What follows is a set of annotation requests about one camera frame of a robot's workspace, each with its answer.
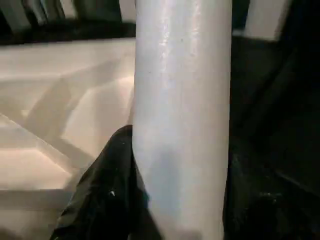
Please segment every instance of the black object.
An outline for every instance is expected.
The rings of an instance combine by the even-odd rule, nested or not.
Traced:
[[[226,240],[317,239],[319,199],[263,162],[248,144],[230,141],[224,205]]]
[[[50,239],[126,240],[135,215],[134,167],[132,126],[125,126],[82,176]]]
[[[0,38],[0,45],[55,43],[89,39],[132,38],[136,25],[116,21],[65,19]]]

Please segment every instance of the metal pole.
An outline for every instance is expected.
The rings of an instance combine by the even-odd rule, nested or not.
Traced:
[[[231,12],[137,1],[133,153],[162,239],[223,239]]]

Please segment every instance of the white cylinder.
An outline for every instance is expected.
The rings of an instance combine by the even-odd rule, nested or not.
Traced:
[[[162,239],[222,240],[231,0],[138,0],[133,154]]]

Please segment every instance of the white pole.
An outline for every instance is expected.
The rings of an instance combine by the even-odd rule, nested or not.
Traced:
[[[231,0],[138,0],[133,153],[163,239],[222,240]]]

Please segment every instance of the white surface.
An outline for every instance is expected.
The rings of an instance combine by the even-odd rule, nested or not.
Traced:
[[[48,239],[81,173],[130,122],[134,59],[133,39],[0,49],[1,240]]]
[[[37,149],[0,151],[0,190],[63,189],[70,173]]]
[[[277,41],[290,0],[251,0],[244,36]]]
[[[231,9],[137,2],[133,152],[164,239],[223,239]]]

